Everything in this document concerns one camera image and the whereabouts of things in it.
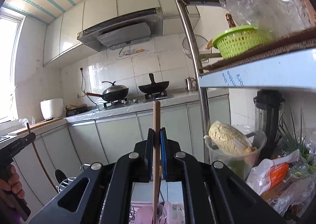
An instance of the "stainless steel pitcher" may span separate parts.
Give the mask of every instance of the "stainless steel pitcher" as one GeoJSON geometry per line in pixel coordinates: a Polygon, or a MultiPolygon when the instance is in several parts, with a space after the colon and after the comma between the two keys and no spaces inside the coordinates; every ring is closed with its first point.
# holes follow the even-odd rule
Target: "stainless steel pitcher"
{"type": "Polygon", "coordinates": [[[195,80],[195,78],[186,78],[185,80],[185,90],[187,92],[193,92],[193,91],[196,91],[198,88],[197,88],[197,82],[195,80]]]}

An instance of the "blender lid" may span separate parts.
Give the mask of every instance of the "blender lid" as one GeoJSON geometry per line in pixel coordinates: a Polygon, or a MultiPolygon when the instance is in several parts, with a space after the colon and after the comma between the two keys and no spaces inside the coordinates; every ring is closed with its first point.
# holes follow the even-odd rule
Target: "blender lid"
{"type": "Polygon", "coordinates": [[[253,98],[255,104],[266,104],[276,108],[279,108],[284,101],[282,94],[276,90],[259,90],[257,96],[253,98]]]}

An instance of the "wok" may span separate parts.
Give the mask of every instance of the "wok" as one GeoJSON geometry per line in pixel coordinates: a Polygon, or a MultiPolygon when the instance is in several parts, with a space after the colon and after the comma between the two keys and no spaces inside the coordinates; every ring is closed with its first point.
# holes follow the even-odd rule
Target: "wok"
{"type": "Polygon", "coordinates": [[[112,86],[107,88],[101,94],[89,93],[86,92],[86,95],[101,97],[104,101],[113,102],[116,100],[121,100],[126,98],[128,94],[128,88],[124,85],[115,85],[115,82],[102,81],[102,83],[107,82],[111,83],[112,86]]]}
{"type": "Polygon", "coordinates": [[[169,81],[156,83],[154,79],[154,74],[152,73],[149,74],[149,78],[151,80],[151,84],[138,87],[139,90],[145,94],[159,93],[166,90],[166,88],[169,86],[169,81]]]}

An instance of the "silver screw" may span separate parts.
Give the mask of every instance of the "silver screw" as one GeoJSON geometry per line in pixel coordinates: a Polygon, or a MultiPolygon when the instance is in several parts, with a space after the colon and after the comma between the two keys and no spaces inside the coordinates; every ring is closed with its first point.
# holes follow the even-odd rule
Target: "silver screw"
{"type": "Polygon", "coordinates": [[[102,164],[95,162],[94,164],[91,165],[92,170],[99,170],[102,167],[102,164]]]}
{"type": "Polygon", "coordinates": [[[214,164],[214,167],[217,168],[217,169],[221,169],[224,167],[224,164],[220,161],[216,161],[213,163],[214,164]]]}
{"type": "Polygon", "coordinates": [[[182,152],[182,151],[176,152],[176,157],[184,158],[185,157],[185,152],[182,152]]]}
{"type": "Polygon", "coordinates": [[[131,152],[128,157],[131,158],[131,159],[137,159],[139,156],[139,153],[138,152],[131,152]]]}

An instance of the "human hand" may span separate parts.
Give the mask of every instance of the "human hand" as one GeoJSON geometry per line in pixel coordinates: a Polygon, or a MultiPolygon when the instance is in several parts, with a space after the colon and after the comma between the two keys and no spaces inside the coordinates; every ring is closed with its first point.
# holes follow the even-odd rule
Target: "human hand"
{"type": "Polygon", "coordinates": [[[6,193],[3,191],[12,191],[17,195],[18,198],[23,199],[25,192],[22,189],[22,184],[19,181],[20,176],[16,173],[16,169],[13,165],[10,166],[10,172],[12,176],[9,178],[8,182],[0,179],[0,198],[11,208],[14,208],[11,201],[7,198],[6,193]]]}

